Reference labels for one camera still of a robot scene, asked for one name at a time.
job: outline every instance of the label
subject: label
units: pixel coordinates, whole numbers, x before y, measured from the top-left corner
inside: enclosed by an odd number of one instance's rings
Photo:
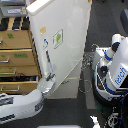
[[[13,55],[14,58],[28,58],[28,55],[26,53],[15,53]]]
[[[5,58],[6,56],[5,55],[1,55],[2,58]]]
[[[14,38],[12,33],[8,33],[7,35],[8,35],[8,38],[9,38],[9,39]]]
[[[9,14],[17,14],[17,13],[20,13],[21,10],[20,9],[11,9],[11,10],[8,10],[8,13]]]
[[[63,43],[63,29],[61,29],[60,31],[58,31],[53,36],[54,49],[56,49],[62,43]]]
[[[9,68],[9,69],[13,69],[13,68]]]

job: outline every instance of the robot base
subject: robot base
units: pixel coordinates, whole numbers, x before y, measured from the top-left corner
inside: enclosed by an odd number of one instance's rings
[[[119,104],[119,96],[112,96],[106,91],[103,81],[105,80],[106,73],[102,73],[100,68],[96,66],[95,72],[93,73],[92,83],[93,83],[93,93],[95,98],[103,106],[117,106]]]

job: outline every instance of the sticker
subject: sticker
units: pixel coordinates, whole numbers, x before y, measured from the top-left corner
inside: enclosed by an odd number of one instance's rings
[[[13,68],[9,68],[9,69],[13,69]]]
[[[63,29],[61,29],[60,31],[58,31],[53,36],[54,49],[56,49],[62,43],[63,43]]]
[[[46,27],[44,26],[44,27],[42,27],[41,29],[40,29],[40,33],[41,34],[44,34],[46,32]]]
[[[15,53],[14,58],[28,58],[26,53]]]
[[[5,58],[6,56],[5,55],[1,55],[2,58]]]
[[[9,38],[9,39],[14,38],[12,33],[8,33],[7,35],[8,35],[8,38]]]

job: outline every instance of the white robot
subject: white robot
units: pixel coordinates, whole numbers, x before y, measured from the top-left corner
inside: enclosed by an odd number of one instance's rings
[[[121,22],[128,34],[128,11],[121,12]],[[112,36],[108,48],[96,48],[92,69],[94,70],[94,92],[102,102],[117,105],[128,92],[128,37]]]

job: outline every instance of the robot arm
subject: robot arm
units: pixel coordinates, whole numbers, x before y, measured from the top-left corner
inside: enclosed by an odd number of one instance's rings
[[[34,90],[28,95],[0,95],[0,124],[16,119],[32,117],[43,108],[41,91]]]

